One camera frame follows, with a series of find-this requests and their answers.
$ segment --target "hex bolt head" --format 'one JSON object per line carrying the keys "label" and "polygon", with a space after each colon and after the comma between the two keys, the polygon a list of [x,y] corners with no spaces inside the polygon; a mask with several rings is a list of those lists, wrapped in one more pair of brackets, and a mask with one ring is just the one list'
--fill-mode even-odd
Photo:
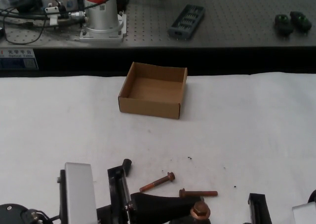
{"label": "hex bolt head", "polygon": [[173,180],[176,179],[176,177],[174,176],[174,173],[173,173],[173,172],[168,172],[167,174],[168,174],[168,177],[169,177],[169,180],[170,180],[170,181],[173,181]]}

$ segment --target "black metal bracket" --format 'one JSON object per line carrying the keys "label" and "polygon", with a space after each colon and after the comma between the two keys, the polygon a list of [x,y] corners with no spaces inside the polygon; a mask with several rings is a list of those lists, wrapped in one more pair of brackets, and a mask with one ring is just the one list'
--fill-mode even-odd
{"label": "black metal bracket", "polygon": [[251,193],[248,204],[250,206],[251,224],[272,224],[264,194]]}

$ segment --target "screw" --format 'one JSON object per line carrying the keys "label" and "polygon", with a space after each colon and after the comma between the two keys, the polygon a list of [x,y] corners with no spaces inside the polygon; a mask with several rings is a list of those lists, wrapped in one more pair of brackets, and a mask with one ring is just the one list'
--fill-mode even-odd
{"label": "screw", "polygon": [[190,210],[190,213],[192,217],[200,221],[207,220],[211,215],[211,210],[205,202],[199,201],[194,204],[193,208]]}
{"label": "screw", "polygon": [[174,179],[175,179],[175,176],[174,176],[173,172],[170,172],[170,173],[168,172],[167,176],[165,176],[165,177],[163,177],[163,178],[161,178],[159,180],[156,180],[156,181],[154,181],[154,182],[152,182],[152,183],[150,183],[150,184],[148,184],[148,185],[146,185],[144,187],[141,187],[139,189],[139,191],[141,193],[145,192],[145,191],[150,190],[153,187],[159,186],[159,185],[161,185],[161,184],[163,184],[163,183],[165,183],[167,181],[173,181]]}
{"label": "screw", "polygon": [[179,190],[180,198],[184,198],[188,196],[215,197],[215,196],[218,196],[218,192],[217,191],[186,191],[184,188]]}

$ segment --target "brown cardboard box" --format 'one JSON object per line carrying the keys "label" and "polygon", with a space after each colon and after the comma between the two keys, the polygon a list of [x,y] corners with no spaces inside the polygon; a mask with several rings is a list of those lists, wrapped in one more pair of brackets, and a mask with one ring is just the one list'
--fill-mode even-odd
{"label": "brown cardboard box", "polygon": [[187,68],[134,62],[118,96],[121,112],[179,119]]}

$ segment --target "white plastic part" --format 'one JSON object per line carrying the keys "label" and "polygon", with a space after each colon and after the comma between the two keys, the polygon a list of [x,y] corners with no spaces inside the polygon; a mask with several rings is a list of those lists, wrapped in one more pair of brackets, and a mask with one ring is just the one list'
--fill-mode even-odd
{"label": "white plastic part", "polygon": [[45,12],[46,13],[56,13],[56,12],[58,12],[58,14],[50,14],[50,15],[48,15],[48,17],[50,19],[49,24],[51,26],[55,26],[55,25],[57,26],[58,25],[58,17],[60,16],[59,8],[58,7],[46,8]]}

